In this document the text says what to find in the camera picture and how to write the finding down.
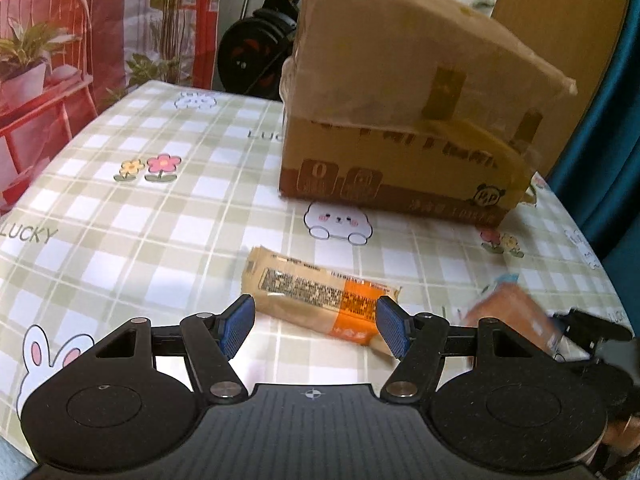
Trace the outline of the person right hand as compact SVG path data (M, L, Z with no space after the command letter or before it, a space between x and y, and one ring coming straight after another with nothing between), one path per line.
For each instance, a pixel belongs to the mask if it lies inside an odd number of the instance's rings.
M602 443L619 456L629 456L640 444L638 417L631 416L627 420L610 422L606 427Z

